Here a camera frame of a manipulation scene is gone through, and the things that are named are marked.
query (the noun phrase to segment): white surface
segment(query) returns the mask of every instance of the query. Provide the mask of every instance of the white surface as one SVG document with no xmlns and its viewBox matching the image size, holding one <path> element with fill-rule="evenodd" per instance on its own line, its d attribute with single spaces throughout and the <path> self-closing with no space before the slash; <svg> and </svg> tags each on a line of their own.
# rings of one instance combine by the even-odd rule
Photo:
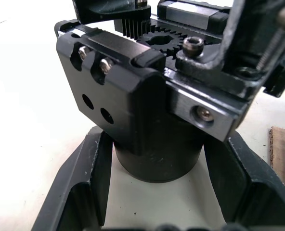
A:
<svg viewBox="0 0 285 231">
<path fill-rule="evenodd" d="M 94 124 L 78 111 L 55 51 L 53 27 L 75 17 L 72 2 L 2 1 L 1 11 L 9 14 L 0 24 L 0 231 L 28 231 L 59 167 Z M 265 160 L 271 126 L 285 128 L 285 93 L 259 93 L 238 129 Z M 114 155 L 105 225 L 167 222 L 183 229 L 223 224 L 204 156 L 186 176 L 150 184 L 129 176 Z"/>
</svg>

